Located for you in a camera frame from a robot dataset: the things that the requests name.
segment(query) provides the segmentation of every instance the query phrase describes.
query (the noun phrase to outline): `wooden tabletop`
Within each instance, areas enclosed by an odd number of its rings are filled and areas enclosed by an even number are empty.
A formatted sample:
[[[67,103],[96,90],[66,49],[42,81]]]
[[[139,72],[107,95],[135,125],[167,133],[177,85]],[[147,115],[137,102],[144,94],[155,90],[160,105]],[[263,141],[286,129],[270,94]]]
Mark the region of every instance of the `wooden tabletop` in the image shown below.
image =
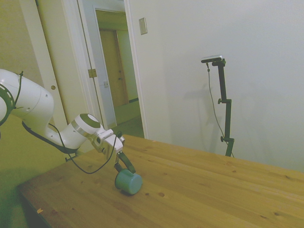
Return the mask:
[[[19,186],[54,228],[304,228],[304,173],[125,136],[140,191],[116,189],[113,163],[71,161]],[[75,161],[104,163],[91,151]]]

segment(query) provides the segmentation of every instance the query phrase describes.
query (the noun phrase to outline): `wooden door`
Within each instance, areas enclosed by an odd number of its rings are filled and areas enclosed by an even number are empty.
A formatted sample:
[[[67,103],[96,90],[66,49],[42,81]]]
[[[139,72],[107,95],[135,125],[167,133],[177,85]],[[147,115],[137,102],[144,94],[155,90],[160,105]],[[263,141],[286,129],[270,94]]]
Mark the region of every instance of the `wooden door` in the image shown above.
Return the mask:
[[[100,30],[114,107],[129,103],[116,31]]]

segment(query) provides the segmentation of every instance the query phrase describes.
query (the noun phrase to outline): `white robotic arm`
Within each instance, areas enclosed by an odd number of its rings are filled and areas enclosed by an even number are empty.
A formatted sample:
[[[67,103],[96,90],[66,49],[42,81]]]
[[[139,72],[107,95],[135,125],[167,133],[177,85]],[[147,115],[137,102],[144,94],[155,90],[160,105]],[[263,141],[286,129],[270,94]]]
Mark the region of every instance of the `white robotic arm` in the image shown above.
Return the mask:
[[[116,140],[113,131],[106,131],[91,114],[80,114],[63,131],[55,132],[48,127],[53,112],[54,100],[46,89],[22,77],[22,74],[0,69],[0,126],[12,113],[22,119],[22,125],[29,133],[67,154],[75,153],[87,139],[107,158],[109,148],[113,147],[116,154],[114,167],[119,172],[115,180],[116,187],[130,194],[140,189],[142,179],[135,174],[134,167],[122,152],[123,137]],[[103,142],[110,147],[104,150]],[[119,165],[119,160],[124,162],[127,169]]]

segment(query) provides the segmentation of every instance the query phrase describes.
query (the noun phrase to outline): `black cable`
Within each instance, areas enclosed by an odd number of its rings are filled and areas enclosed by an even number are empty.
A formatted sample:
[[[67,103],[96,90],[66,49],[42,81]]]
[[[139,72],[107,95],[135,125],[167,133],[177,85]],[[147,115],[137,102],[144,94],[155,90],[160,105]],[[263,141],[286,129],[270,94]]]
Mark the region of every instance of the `black cable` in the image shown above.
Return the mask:
[[[63,140],[62,140],[62,137],[61,137],[61,134],[59,132],[59,130],[52,124],[49,123],[49,125],[51,125],[52,127],[54,127],[56,129],[56,131],[58,132],[59,134],[59,137],[60,137],[60,140],[61,140],[61,143],[62,143],[62,146],[65,148],[66,150],[66,146],[65,144],[63,143]],[[113,152],[114,152],[114,148],[115,148],[115,144],[116,144],[116,139],[117,139],[117,135],[115,137],[115,140],[114,140],[114,145],[113,145],[113,149],[112,149],[112,152],[111,152],[111,155],[109,157],[109,159],[100,167],[98,168],[97,170],[93,171],[93,172],[87,172],[85,170],[83,170],[79,165],[76,164],[76,162],[74,161],[73,157],[68,153],[69,157],[71,158],[72,162],[75,164],[75,166],[77,166],[82,172],[86,173],[86,174],[93,174],[93,173],[96,173],[97,171],[99,171],[102,167],[104,167],[111,159],[112,155],[113,155]]]
[[[16,103],[18,101],[18,98],[19,98],[19,95],[20,95],[20,91],[21,91],[21,78],[22,78],[22,76],[23,76],[23,71],[20,73],[19,90],[18,90],[18,93],[17,93],[16,100],[14,101],[15,102],[14,109],[16,109]]]
[[[210,69],[209,69],[208,63],[206,63],[206,65],[207,65],[207,68],[208,68],[209,91],[210,91],[210,96],[211,96],[211,100],[212,100],[213,113],[214,113],[215,119],[216,119],[216,121],[217,121],[217,123],[218,123],[218,127],[219,127],[220,131],[222,132],[222,136],[223,136],[223,138],[225,138],[224,133],[223,133],[223,130],[222,130],[222,128],[221,128],[220,125],[219,125],[219,121],[218,121],[217,115],[216,115],[216,113],[215,113],[214,101],[213,101],[213,96],[212,96],[212,93],[211,93],[211,86],[210,86]]]
[[[20,73],[19,90],[18,90],[18,94],[17,94],[16,100],[15,100],[15,108],[16,108],[16,104],[17,104],[17,101],[18,101],[18,98],[19,98],[19,95],[20,95],[20,91],[21,91],[22,76],[23,76],[23,71]]]

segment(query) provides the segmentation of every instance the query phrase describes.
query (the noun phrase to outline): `doorway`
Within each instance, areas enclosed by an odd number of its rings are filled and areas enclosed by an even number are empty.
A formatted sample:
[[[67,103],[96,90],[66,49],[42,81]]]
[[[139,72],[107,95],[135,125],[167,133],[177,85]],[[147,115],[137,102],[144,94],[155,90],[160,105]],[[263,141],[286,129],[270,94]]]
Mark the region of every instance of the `doorway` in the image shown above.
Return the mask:
[[[144,138],[125,13],[96,10],[108,81],[117,126],[121,131]]]

